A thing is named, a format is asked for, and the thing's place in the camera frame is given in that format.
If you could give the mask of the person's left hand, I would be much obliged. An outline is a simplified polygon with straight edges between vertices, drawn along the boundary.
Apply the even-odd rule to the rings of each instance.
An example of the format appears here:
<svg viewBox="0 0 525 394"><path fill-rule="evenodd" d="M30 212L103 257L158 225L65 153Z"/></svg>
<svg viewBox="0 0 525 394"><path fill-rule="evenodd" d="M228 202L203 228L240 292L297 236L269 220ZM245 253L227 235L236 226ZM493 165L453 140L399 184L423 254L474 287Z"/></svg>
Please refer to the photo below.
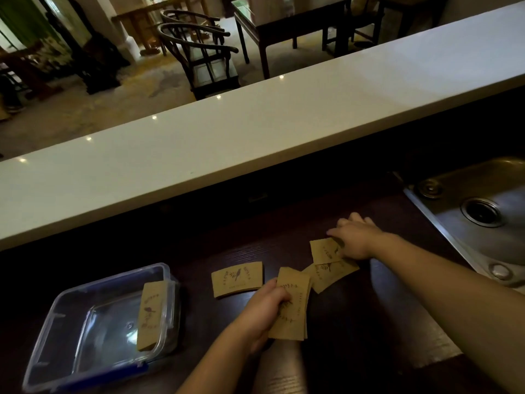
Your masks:
<svg viewBox="0 0 525 394"><path fill-rule="evenodd" d="M268 332L278 316L279 309L268 309L267 294L270 291L286 291L277 286L272 278L256 291L243 311L233 322L234 332L252 355L262 349L268 339Z"/></svg>

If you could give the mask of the person's right hand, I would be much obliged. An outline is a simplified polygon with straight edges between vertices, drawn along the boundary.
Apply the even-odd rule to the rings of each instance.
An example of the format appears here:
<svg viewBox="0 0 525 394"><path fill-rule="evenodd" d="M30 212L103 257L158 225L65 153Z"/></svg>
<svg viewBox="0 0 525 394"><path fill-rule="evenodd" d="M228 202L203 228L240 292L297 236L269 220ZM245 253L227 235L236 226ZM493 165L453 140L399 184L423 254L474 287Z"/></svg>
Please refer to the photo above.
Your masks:
<svg viewBox="0 0 525 394"><path fill-rule="evenodd" d="M384 233L371 218L363 218L357 212L352 212L348 218L340 218L336 227L326 232L338 244L338 256L353 260L373 258Z"/></svg>

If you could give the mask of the stack of kraft cup sleeves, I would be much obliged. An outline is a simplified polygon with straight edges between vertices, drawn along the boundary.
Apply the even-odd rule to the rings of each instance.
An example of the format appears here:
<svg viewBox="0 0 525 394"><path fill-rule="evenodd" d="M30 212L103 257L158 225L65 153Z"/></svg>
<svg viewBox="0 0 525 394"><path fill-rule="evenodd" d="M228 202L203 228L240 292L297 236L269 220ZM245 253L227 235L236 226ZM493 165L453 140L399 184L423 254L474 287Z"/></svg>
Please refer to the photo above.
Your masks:
<svg viewBox="0 0 525 394"><path fill-rule="evenodd" d="M277 286L283 287L290 299L281 303L268 338L304 341L307 338L306 311L311 290L311 277L290 267L281 267Z"/></svg>

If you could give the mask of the kraft paper cup sleeve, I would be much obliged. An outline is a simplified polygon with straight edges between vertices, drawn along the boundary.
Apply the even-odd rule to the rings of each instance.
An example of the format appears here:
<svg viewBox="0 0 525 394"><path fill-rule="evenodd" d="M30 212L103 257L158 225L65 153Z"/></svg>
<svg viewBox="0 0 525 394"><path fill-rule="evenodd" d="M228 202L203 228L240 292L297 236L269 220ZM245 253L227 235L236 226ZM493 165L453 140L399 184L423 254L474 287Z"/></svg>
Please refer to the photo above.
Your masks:
<svg viewBox="0 0 525 394"><path fill-rule="evenodd" d="M145 283L142 289L136 336L137 351L145 352L160 341L165 321L168 280Z"/></svg>
<svg viewBox="0 0 525 394"><path fill-rule="evenodd" d="M310 264L302 272L310 276L311 288L320 294L329 286L360 268L355 262L341 260L328 264Z"/></svg>
<svg viewBox="0 0 525 394"><path fill-rule="evenodd" d="M312 262L315 265L337 263L344 258L339 254L341 244L333 238L323 238L310 241Z"/></svg>
<svg viewBox="0 0 525 394"><path fill-rule="evenodd" d="M264 284L264 265L262 262L251 262L229 266L212 272L211 280L214 298L256 291Z"/></svg>

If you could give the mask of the person's right forearm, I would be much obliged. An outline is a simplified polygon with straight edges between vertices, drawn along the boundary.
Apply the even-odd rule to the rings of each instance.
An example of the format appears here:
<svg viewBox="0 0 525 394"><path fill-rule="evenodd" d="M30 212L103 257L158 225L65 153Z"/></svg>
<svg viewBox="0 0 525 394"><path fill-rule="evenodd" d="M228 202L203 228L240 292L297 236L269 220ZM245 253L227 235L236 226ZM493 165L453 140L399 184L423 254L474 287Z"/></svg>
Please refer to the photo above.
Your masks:
<svg viewBox="0 0 525 394"><path fill-rule="evenodd" d="M367 240L457 347L493 381L525 394L525 296L394 234Z"/></svg>

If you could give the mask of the person's left forearm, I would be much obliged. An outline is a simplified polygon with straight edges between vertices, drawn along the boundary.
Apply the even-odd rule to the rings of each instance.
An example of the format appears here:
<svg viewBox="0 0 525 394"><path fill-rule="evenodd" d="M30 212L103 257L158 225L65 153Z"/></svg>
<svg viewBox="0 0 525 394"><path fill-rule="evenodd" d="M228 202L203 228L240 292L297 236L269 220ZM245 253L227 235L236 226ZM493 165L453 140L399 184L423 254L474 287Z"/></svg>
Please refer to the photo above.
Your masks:
<svg viewBox="0 0 525 394"><path fill-rule="evenodd" d="M261 332L231 323L210 346L175 394L233 394Z"/></svg>

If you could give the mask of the stainless steel sink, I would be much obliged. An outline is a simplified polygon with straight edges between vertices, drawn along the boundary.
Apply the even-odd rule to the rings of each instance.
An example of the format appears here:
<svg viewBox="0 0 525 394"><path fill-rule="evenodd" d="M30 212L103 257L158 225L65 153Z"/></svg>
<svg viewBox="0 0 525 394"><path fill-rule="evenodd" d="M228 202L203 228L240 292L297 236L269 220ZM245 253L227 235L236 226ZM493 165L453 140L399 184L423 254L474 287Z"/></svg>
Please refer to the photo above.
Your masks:
<svg viewBox="0 0 525 394"><path fill-rule="evenodd" d="M477 273L525 295L525 158L492 158L404 186L405 195ZM467 198L493 201L505 224L486 228L470 222L460 211Z"/></svg>

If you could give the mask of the round sink drain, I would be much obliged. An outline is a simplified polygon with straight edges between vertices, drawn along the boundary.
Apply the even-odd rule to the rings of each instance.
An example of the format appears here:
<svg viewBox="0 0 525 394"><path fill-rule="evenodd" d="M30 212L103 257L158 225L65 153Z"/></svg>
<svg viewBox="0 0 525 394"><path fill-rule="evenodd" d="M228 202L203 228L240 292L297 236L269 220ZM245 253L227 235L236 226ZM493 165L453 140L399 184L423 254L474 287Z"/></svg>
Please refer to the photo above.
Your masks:
<svg viewBox="0 0 525 394"><path fill-rule="evenodd" d="M496 228L506 223L499 206L486 198L467 198L461 203L460 211L470 222L481 227Z"/></svg>

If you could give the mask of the clear plastic container blue clips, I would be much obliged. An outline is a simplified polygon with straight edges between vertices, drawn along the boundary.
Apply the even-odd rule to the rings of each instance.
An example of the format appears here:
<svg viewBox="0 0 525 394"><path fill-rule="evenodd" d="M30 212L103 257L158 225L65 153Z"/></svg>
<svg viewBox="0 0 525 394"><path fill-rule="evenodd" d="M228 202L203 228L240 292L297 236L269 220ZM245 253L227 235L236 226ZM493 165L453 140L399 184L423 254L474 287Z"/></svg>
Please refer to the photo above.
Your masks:
<svg viewBox="0 0 525 394"><path fill-rule="evenodd" d="M159 343L136 348L145 283L168 280ZM54 300L28 362L25 394L73 393L147 373L179 342L180 283L157 263L70 288Z"/></svg>

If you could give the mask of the dark wooden straight chair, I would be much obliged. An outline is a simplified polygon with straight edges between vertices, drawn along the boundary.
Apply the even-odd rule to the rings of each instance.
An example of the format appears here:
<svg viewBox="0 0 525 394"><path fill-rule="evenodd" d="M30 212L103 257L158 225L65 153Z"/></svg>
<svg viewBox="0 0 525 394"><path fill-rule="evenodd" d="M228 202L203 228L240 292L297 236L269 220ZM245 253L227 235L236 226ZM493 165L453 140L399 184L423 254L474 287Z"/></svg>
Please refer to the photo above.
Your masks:
<svg viewBox="0 0 525 394"><path fill-rule="evenodd" d="M385 0L345 0L343 27L357 47L366 49L378 45L384 17L384 2ZM371 36L359 32L370 25L373 25Z"/></svg>

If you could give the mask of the dark wooden square table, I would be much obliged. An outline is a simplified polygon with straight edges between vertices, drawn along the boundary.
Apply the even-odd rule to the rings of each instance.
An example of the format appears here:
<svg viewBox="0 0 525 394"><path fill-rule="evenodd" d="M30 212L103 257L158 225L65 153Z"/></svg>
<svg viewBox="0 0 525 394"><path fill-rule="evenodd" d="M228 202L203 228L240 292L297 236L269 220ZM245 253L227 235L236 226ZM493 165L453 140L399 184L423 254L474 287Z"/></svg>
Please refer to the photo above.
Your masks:
<svg viewBox="0 0 525 394"><path fill-rule="evenodd" d="M244 34L257 45L264 80L270 78L266 49L287 40L335 27L345 28L346 0L232 0L233 17L246 64Z"/></svg>

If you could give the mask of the dark wooden round-back chair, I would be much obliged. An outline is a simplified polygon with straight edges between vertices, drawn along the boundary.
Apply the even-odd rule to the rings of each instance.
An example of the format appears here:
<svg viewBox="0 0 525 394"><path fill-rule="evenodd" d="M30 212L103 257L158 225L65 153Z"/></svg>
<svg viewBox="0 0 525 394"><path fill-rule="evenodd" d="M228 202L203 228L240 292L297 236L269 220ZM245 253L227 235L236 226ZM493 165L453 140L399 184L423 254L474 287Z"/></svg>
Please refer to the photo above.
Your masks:
<svg viewBox="0 0 525 394"><path fill-rule="evenodd" d="M162 23L173 23L175 21L182 23L190 23L197 25L209 25L215 29L223 29L220 27L218 22L219 18L211 17L203 13L193 12L188 10L180 9L166 9L161 11ZM201 37L198 36L198 33L193 29L183 29L182 30L183 39L187 40L187 36L190 37L191 41L203 42L204 39L207 39L209 34L202 33Z"/></svg>
<svg viewBox="0 0 525 394"><path fill-rule="evenodd" d="M186 22L157 26L162 44L181 64L196 100L240 88L232 54L239 49L224 44L230 36L220 28Z"/></svg>

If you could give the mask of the light brown wooden table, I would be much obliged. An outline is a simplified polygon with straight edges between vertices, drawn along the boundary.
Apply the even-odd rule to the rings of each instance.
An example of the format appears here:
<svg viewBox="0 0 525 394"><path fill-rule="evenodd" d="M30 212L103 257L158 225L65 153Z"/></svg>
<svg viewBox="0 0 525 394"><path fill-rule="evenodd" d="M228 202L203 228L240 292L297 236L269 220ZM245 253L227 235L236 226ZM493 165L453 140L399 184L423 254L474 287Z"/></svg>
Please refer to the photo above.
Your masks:
<svg viewBox="0 0 525 394"><path fill-rule="evenodd" d="M166 9L180 9L187 12L208 14L206 0L132 0L116 7L110 20L118 28L131 29L131 36L139 47L141 57L161 53L160 41L154 30L161 24L161 12Z"/></svg>

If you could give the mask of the dark wooden floor stand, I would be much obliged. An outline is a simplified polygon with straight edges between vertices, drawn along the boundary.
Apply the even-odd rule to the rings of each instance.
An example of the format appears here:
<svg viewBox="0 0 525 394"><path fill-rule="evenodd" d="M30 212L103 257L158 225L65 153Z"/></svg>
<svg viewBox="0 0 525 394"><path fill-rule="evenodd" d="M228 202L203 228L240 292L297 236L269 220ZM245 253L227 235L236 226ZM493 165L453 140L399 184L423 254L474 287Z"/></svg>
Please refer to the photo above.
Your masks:
<svg viewBox="0 0 525 394"><path fill-rule="evenodd" d="M68 46L72 68L91 95L121 86L117 78L121 68L130 65L116 45L96 30L81 4L64 0L63 9L54 0L38 0L44 15Z"/></svg>

